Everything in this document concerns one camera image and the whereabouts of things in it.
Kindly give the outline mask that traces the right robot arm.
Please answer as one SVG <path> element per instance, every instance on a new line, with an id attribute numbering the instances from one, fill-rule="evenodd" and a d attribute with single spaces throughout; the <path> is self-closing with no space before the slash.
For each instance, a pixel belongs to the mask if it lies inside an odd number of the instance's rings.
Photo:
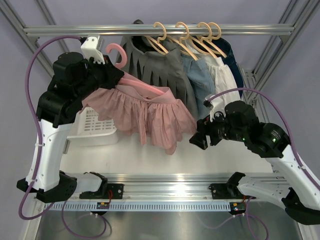
<path id="1" fill-rule="evenodd" d="M 270 163 L 288 186 L 275 186 L 235 172 L 226 183 L 211 184 L 214 199 L 240 199 L 244 196 L 261 199 L 282 209 L 303 225 L 320 223 L 319 180 L 311 181 L 312 173 L 294 155 L 287 133 L 274 123 L 260 122 L 252 106 L 241 100 L 231 102 L 214 120 L 197 121 L 197 131 L 189 142 L 202 150 L 216 146 L 221 140 L 242 142 L 246 148 Z"/>

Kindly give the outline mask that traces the grey pleated skirt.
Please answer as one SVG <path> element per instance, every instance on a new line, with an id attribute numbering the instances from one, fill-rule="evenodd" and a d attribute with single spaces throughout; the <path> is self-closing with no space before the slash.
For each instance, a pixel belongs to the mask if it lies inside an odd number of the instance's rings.
<path id="1" fill-rule="evenodd" d="M 134 37 L 124 36 L 120 45 L 127 54 L 123 71 L 139 80 L 157 87 L 169 87 L 174 97 L 180 99 L 192 116 L 198 118 L 198 107 L 190 80 L 184 70 L 180 46 L 165 41 L 162 43 L 168 53 L 165 55 L 152 49 L 143 51 L 148 43 L 139 45 Z"/>

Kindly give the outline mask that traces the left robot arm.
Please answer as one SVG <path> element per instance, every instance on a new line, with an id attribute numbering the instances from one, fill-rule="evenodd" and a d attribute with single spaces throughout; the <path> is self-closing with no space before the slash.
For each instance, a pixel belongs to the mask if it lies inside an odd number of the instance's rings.
<path id="1" fill-rule="evenodd" d="M 53 63 L 54 75 L 38 100 L 35 120 L 40 128 L 32 164 L 26 178 L 17 181 L 17 188 L 36 194 L 43 203 L 68 200 L 76 191 L 77 178 L 60 170 L 68 134 L 82 101 L 99 88 L 110 90 L 124 76 L 110 58 L 102 60 L 81 53 L 61 54 Z"/>

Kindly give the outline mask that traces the pink plastic hanger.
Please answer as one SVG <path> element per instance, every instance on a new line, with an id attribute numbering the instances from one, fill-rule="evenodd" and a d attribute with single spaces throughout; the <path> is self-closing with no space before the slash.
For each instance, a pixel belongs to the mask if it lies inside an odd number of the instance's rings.
<path id="1" fill-rule="evenodd" d="M 121 62 L 115 63 L 114 66 L 117 69 L 121 70 L 127 64 L 127 61 L 128 61 L 127 54 L 126 54 L 125 50 L 117 43 L 110 43 L 105 48 L 105 51 L 108 54 L 112 50 L 116 50 L 118 53 L 120 53 Z M 118 83 L 121 84 L 121 85 L 139 87 L 139 88 L 142 88 L 144 90 L 150 91 L 150 92 L 156 94 L 157 96 L 161 96 L 161 95 L 164 94 L 164 92 L 162 90 L 156 88 L 155 86 L 149 85 L 149 84 L 137 79 L 136 77 L 130 75 L 127 72 L 124 72 L 124 76 L 120 79 L 120 81 Z"/>

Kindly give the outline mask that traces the pink ruffled skirt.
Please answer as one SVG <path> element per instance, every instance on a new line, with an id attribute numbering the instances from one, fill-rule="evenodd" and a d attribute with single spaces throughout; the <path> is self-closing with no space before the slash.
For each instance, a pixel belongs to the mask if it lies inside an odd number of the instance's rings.
<path id="1" fill-rule="evenodd" d="M 82 101 L 98 114 L 99 121 L 113 119 L 115 127 L 130 136 L 139 133 L 141 145 L 148 142 L 172 155 L 184 134 L 196 132 L 196 121 L 184 103 L 168 87 L 163 94 L 128 85 L 99 88 Z"/>

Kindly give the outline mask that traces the light blue denim skirt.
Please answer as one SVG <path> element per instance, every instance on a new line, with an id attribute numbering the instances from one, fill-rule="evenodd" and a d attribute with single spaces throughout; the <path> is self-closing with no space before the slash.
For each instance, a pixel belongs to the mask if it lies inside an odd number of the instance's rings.
<path id="1" fill-rule="evenodd" d="M 203 119 L 210 113 L 209 108 L 203 102 L 208 95 L 215 93 L 215 82 L 204 59 L 194 60 L 191 56 L 185 54 L 181 55 L 181 59 L 194 92 L 198 119 Z"/>

